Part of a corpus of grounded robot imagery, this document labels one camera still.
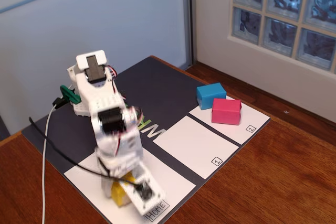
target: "pink block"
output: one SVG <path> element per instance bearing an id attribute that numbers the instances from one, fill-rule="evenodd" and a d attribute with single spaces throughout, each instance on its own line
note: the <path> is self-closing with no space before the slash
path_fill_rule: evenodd
<path id="1" fill-rule="evenodd" d="M 240 100 L 215 98 L 212 106 L 212 122 L 239 125 L 241 107 Z"/>

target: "red wire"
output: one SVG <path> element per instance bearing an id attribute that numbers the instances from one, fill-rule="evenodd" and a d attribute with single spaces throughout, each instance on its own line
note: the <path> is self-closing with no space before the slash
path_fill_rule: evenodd
<path id="1" fill-rule="evenodd" d="M 115 71 L 115 69 L 113 68 L 113 67 L 111 67 L 111 65 L 107 65 L 107 67 L 109 67 L 110 68 L 110 72 L 113 72 L 113 74 L 114 74 L 114 77 L 117 77 L 117 72 Z"/>

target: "wooden surface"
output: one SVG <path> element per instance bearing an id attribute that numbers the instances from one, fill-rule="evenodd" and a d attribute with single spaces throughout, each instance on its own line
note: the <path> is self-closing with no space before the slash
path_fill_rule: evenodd
<path id="1" fill-rule="evenodd" d="M 40 223 L 41 154 L 18 135 L 0 157 L 0 222 Z M 105 223 L 48 162 L 46 201 L 48 224 Z M 336 147 L 271 115 L 166 223 L 336 223 L 335 213 Z"/>
<path id="2" fill-rule="evenodd" d="M 197 62 L 187 72 L 208 83 L 220 82 L 229 94 L 336 146 L 336 124 L 327 119 L 202 63 Z"/>

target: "yellow block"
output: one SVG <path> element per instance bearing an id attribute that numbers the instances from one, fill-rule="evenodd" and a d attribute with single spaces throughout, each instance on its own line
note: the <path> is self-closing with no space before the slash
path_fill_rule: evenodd
<path id="1" fill-rule="evenodd" d="M 135 182 L 135 178 L 133 177 L 131 172 L 125 174 L 122 178 L 127 179 L 131 182 Z M 112 184 L 111 196 L 118 207 L 125 206 L 131 202 L 130 198 L 127 196 L 124 189 L 122 189 L 118 181 L 114 181 Z"/>

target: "cube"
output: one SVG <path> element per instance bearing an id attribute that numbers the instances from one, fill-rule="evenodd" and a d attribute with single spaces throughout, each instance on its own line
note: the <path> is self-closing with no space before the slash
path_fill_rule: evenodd
<path id="1" fill-rule="evenodd" d="M 197 102 L 201 110 L 212 108 L 215 98 L 226 98 L 226 91 L 220 83 L 197 87 Z"/>
<path id="2" fill-rule="evenodd" d="M 212 107 L 212 122 L 224 124 L 240 124 L 240 100 L 215 99 Z"/>

